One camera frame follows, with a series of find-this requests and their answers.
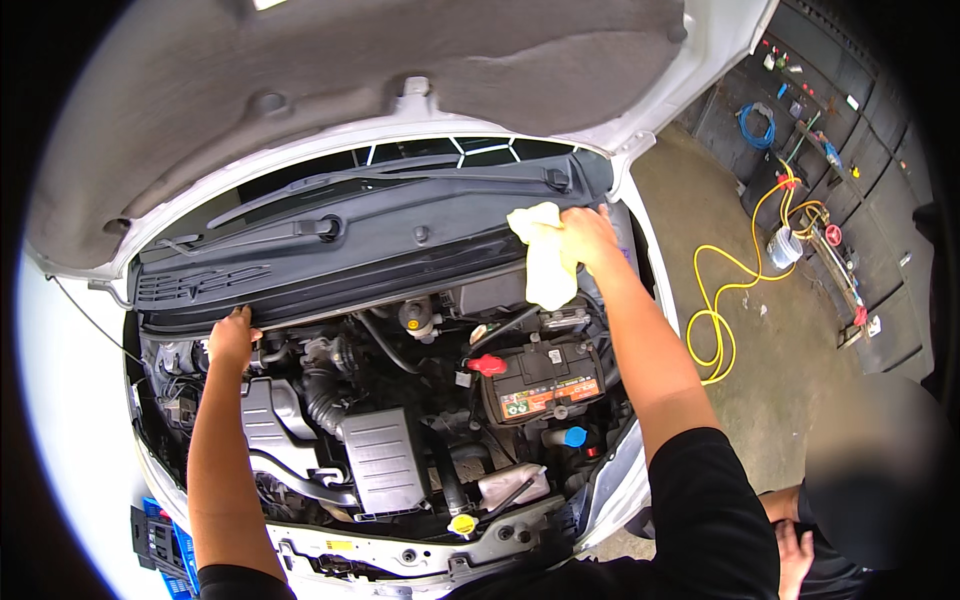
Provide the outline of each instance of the hand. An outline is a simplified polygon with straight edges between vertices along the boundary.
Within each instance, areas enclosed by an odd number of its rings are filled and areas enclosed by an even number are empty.
[[[813,564],[813,532],[805,532],[797,544],[793,521],[787,519],[777,523],[776,530],[780,550],[780,600],[795,600]]]
[[[210,366],[214,363],[243,372],[250,365],[251,344],[263,337],[263,332],[250,327],[249,306],[237,306],[229,316],[218,321],[210,332],[206,353]]]
[[[534,223],[544,236],[559,237],[560,252],[577,262],[582,262],[595,271],[613,256],[623,257],[616,244],[616,233],[610,223],[607,206],[600,204],[600,212],[590,208],[568,208],[560,215],[562,228],[553,228],[543,223]]]

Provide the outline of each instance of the blue cap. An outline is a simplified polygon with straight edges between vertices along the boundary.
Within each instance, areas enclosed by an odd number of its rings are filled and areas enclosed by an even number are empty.
[[[579,448],[587,441],[587,430],[583,427],[570,427],[564,435],[564,444],[571,448]]]

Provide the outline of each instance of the bucket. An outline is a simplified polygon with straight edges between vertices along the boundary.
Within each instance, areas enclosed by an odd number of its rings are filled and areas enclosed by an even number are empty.
[[[770,256],[775,267],[783,270],[800,260],[804,255],[804,247],[800,245],[800,240],[793,235],[789,227],[781,227],[770,238],[767,244],[767,255]]]

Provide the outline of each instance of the yellow cloth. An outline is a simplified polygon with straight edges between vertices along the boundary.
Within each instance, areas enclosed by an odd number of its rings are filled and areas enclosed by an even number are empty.
[[[518,208],[507,215],[510,229],[519,236],[527,249],[527,301],[539,304],[544,310],[557,310],[577,295],[577,261],[560,252],[557,236],[540,235],[531,223],[546,223],[555,228],[560,222],[560,208],[553,203],[542,203],[530,208]]]

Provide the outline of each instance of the blue crate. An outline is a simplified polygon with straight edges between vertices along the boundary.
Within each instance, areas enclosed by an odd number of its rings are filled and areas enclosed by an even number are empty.
[[[160,517],[160,505],[153,498],[143,496],[143,512],[150,518],[158,518]],[[163,577],[163,583],[166,584],[173,600],[189,600],[200,594],[200,582],[197,580],[197,557],[193,551],[193,539],[177,523],[174,523],[173,519],[170,522],[173,524],[174,535],[177,537],[177,544],[180,546],[180,556],[183,558],[183,564],[186,566],[186,576],[190,581],[185,582],[166,573],[160,573],[160,575]]]

